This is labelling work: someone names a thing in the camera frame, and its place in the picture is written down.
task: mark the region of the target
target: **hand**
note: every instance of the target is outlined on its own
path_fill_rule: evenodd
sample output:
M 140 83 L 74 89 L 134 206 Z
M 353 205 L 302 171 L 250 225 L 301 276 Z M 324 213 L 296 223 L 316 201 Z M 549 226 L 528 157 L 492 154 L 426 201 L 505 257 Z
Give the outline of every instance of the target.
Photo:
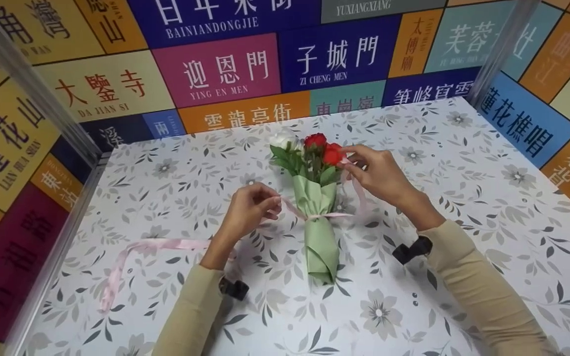
M 263 219 L 277 220 L 280 212 L 281 196 L 267 185 L 256 182 L 238 189 L 201 265 L 222 270 L 237 241 L 257 228 Z
M 344 147 L 341 151 L 353 153 L 348 157 L 353 164 L 340 164 L 339 167 L 348 171 L 350 177 L 356 178 L 371 194 L 402 210 L 417 230 L 444 223 L 445 218 L 423 192 L 410 184 L 389 151 L 376 151 L 361 144 Z

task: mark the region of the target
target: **beige sleeve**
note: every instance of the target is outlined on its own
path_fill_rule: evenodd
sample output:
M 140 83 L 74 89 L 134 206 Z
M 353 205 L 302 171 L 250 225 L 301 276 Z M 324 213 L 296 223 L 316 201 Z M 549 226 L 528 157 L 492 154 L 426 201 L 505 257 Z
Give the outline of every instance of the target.
M 419 232 L 432 241 L 428 263 L 477 324 L 498 356 L 553 355 L 523 300 L 454 221 Z
M 219 281 L 223 276 L 222 271 L 210 270 L 201 265 L 190 269 L 152 356 L 201 354 L 224 298 L 219 290 Z

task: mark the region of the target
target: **colorful wall panel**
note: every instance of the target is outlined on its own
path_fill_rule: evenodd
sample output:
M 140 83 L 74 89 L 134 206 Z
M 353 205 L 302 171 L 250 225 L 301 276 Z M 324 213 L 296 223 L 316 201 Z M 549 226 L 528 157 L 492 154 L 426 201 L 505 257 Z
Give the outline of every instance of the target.
M 538 7 L 480 110 L 570 198 L 570 0 Z
M 76 7 L 57 8 L 76 11 L 63 17 L 73 19 L 72 27 L 63 30 L 54 25 L 43 32 L 38 25 L 41 33 L 32 24 L 17 29 L 20 37 L 15 40 L 27 42 L 24 54 L 37 63 L 66 58 L 59 53 L 75 53 L 59 42 L 59 36 L 67 39 L 66 32 L 84 25 L 84 20 L 77 24 L 82 18 L 77 17 Z M 0 16 L 37 21 L 24 13 L 27 9 L 0 6 Z M 54 39 L 47 35 L 49 29 Z M 72 43 L 81 45 L 76 41 L 88 31 L 84 27 L 79 34 L 70 34 Z M 0 70 L 0 350 L 90 171 L 34 101 Z
M 0 26 L 104 151 L 394 104 L 399 90 L 405 103 L 466 95 L 514 6 L 513 0 L 447 6 L 446 0 L 36 0 L 41 8 L 22 9 L 6 1 L 0 0 L 0 18 L 4 10 L 9 19 L 18 13 L 32 41 L 18 26 L 3 19 Z M 57 21 L 34 17 L 44 12 L 68 14 Z M 83 22 L 86 29 L 73 36 Z M 37 24 L 47 33 L 34 36 Z M 29 50 L 39 42 L 51 52 Z

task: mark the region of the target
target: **white floral table cover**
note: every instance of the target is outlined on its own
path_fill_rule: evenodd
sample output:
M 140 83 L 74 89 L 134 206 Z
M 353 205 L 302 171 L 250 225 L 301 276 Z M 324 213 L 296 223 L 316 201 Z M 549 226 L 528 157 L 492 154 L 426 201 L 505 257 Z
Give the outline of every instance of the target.
M 208 239 L 231 194 L 261 181 L 292 196 L 290 178 L 268 163 L 280 124 L 121 146 L 113 151 L 87 215 L 29 334 L 27 355 L 149 354 L 190 268 L 203 252 L 129 257 L 111 313 L 101 291 L 129 242 Z M 285 123 L 303 137 L 390 149 L 410 180 L 456 220 L 570 356 L 570 200 L 463 99 L 352 111 Z M 338 208 L 353 210 L 352 187 Z M 231 278 L 250 291 L 222 308 L 212 355 L 486 354 L 472 321 L 424 259 L 392 256 L 416 239 L 395 208 L 369 196 L 362 222 L 334 221 L 338 281 L 307 277 L 303 223 L 283 212 L 245 237 Z

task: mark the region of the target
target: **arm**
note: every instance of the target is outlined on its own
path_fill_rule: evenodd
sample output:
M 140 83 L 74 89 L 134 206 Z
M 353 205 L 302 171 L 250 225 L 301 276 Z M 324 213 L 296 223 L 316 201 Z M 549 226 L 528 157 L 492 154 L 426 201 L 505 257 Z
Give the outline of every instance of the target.
M 257 228 L 263 219 L 278 218 L 280 203 L 278 193 L 260 183 L 235 192 L 221 228 L 212 237 L 201 263 L 190 269 L 152 356 L 201 354 L 224 298 L 219 282 L 224 277 L 228 256 L 237 241 Z
M 358 145 L 344 169 L 371 194 L 404 212 L 432 242 L 428 263 L 443 277 L 498 356 L 540 356 L 554 350 L 516 291 L 478 252 L 472 239 L 446 219 L 407 180 L 389 151 Z

